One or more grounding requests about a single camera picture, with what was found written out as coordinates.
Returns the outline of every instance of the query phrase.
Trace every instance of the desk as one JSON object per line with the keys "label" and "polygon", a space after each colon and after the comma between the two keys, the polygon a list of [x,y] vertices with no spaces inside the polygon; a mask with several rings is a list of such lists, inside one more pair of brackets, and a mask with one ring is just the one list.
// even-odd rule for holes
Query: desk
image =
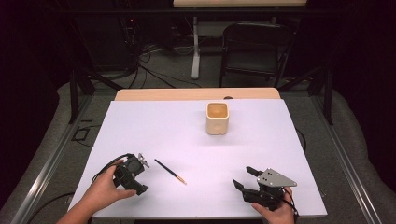
{"label": "desk", "polygon": [[[305,4],[306,0],[174,0],[174,7],[303,7]],[[229,24],[228,22],[221,22],[214,26],[209,26],[209,30],[215,30],[215,36],[221,36],[222,30]],[[194,17],[192,29],[194,36],[194,55],[191,71],[192,79],[199,78],[200,52],[198,36],[202,35],[203,29],[198,29],[198,19]]]}
{"label": "desk", "polygon": [[[230,107],[229,131],[208,135],[205,106],[222,101],[224,96],[234,98],[225,100]],[[293,194],[301,216],[327,215],[288,109],[275,89],[120,91],[106,113],[70,206],[109,161],[139,152],[150,168],[136,180],[149,189],[113,203],[95,217],[260,218],[233,186],[235,179],[246,188],[258,187],[246,166],[273,168],[296,181],[298,187],[293,188]],[[187,186],[154,159],[182,176]]]}

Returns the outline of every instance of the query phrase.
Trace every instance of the black chair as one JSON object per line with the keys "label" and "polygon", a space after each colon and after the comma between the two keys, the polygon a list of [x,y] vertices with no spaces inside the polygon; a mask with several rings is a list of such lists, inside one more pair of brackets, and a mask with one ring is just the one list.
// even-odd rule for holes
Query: black chair
{"label": "black chair", "polygon": [[227,73],[282,78],[294,32],[283,25],[238,22],[223,32],[219,86]]}

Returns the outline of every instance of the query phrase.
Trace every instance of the beige cup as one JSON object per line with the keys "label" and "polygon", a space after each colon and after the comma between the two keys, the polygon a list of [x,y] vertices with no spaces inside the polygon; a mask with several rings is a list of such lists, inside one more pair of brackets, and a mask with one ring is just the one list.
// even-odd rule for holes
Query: beige cup
{"label": "beige cup", "polygon": [[225,103],[209,103],[206,108],[206,132],[208,134],[226,134],[229,111]]}

